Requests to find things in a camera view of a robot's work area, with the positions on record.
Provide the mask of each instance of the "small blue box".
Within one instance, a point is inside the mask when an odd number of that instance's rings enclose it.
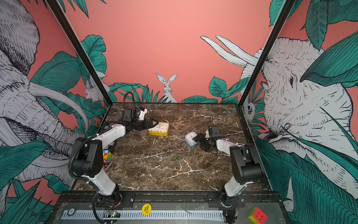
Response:
[[[197,142],[195,142],[195,141],[193,140],[193,138],[194,138],[195,136],[197,136],[197,135],[198,135],[198,134],[195,133],[195,132],[190,132],[190,133],[188,133],[188,134],[185,136],[185,141],[187,142],[187,144],[190,145],[190,146],[196,145]]]

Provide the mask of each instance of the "colorful cube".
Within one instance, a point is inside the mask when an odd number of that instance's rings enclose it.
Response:
[[[264,224],[266,222],[267,215],[265,215],[261,209],[254,208],[252,209],[248,218],[251,219],[251,221],[255,224]]]
[[[109,162],[111,160],[112,153],[108,150],[103,150],[103,161]]]

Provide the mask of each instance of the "yellow alarm clock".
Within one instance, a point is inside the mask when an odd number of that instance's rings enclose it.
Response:
[[[168,136],[169,123],[159,122],[154,128],[148,129],[151,135]]]

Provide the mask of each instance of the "clock face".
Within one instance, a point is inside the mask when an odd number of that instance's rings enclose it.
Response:
[[[150,128],[151,132],[161,132],[166,133],[168,131],[169,124],[164,122],[159,122],[154,128]]]

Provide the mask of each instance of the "yellow sticker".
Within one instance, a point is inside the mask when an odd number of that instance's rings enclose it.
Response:
[[[150,204],[145,204],[145,205],[143,205],[143,207],[142,207],[142,213],[143,213],[144,215],[149,215],[151,211],[152,211],[152,206],[151,206]]]

